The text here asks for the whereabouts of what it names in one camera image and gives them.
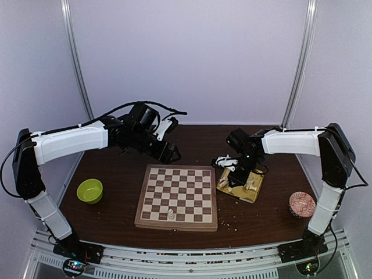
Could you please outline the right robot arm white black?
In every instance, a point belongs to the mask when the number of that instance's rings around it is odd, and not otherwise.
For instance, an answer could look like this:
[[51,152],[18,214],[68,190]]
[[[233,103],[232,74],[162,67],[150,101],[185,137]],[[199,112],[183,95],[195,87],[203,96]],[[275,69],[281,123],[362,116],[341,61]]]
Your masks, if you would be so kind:
[[261,164],[265,155],[277,153],[312,155],[321,159],[323,189],[314,215],[298,243],[302,256],[311,256],[320,247],[323,235],[337,211],[356,155],[341,126],[331,123],[312,130],[262,129],[248,135],[238,128],[226,139],[239,158],[230,166],[230,187],[241,186]]

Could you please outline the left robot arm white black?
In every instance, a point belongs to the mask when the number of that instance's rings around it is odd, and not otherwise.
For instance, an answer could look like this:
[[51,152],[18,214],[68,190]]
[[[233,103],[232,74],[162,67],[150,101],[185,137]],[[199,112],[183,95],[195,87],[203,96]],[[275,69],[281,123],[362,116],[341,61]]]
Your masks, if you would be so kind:
[[175,118],[182,112],[162,105],[169,115],[164,119],[152,108],[152,101],[130,102],[116,107],[131,107],[122,116],[107,112],[83,124],[49,131],[30,132],[25,128],[18,134],[17,144],[10,151],[16,198],[22,198],[36,212],[56,243],[71,258],[84,252],[83,244],[67,218],[47,193],[39,167],[52,160],[93,149],[119,147],[134,149],[158,162],[169,164],[181,159],[177,145],[164,139],[178,125]]

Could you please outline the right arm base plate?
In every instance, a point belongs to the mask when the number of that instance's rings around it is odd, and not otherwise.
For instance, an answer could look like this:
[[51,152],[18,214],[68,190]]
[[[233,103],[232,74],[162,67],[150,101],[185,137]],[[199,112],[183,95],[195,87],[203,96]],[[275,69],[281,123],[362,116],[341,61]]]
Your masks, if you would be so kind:
[[326,244],[318,244],[313,247],[311,244],[307,244],[304,240],[281,244],[277,249],[282,263],[315,257],[316,255],[328,251]]

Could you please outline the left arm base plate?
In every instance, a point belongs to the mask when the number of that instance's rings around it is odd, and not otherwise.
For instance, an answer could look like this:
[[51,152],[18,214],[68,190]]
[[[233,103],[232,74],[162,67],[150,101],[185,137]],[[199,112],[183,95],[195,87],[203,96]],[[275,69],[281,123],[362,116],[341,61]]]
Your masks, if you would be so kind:
[[68,253],[60,245],[55,244],[53,247],[53,253],[78,260],[82,263],[100,264],[104,252],[104,247],[102,245],[82,242],[80,246],[81,248],[79,252]]

